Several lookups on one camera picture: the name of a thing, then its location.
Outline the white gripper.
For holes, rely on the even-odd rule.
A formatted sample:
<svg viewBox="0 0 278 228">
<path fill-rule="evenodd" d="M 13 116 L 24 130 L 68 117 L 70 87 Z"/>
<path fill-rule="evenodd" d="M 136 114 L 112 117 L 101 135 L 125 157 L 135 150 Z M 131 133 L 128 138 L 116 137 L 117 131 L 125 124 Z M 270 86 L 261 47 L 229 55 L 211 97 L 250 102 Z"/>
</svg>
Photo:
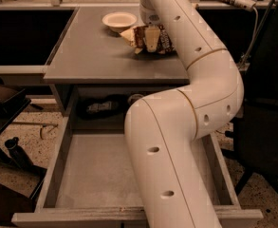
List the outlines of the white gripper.
<svg viewBox="0 0 278 228">
<path fill-rule="evenodd" d="M 139 14 L 141 21 L 145 25 L 158 25 L 160 19 L 153 9 L 139 6 Z M 155 52 L 158 47 L 158 39 L 160 35 L 160 29 L 158 26 L 149 26 L 145 31 L 145 45 L 148 52 Z"/>
</svg>

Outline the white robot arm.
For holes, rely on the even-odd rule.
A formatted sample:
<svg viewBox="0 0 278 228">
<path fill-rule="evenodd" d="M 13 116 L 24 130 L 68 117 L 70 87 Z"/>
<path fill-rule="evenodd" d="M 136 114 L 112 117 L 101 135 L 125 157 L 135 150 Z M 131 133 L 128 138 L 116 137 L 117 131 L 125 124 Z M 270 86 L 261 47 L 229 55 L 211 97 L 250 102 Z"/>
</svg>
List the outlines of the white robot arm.
<svg viewBox="0 0 278 228">
<path fill-rule="evenodd" d="M 221 228 L 192 145 L 231 120 L 244 96 L 225 45 L 189 0 L 142 0 L 169 34 L 189 84 L 134 102 L 125 139 L 150 228 Z"/>
</svg>

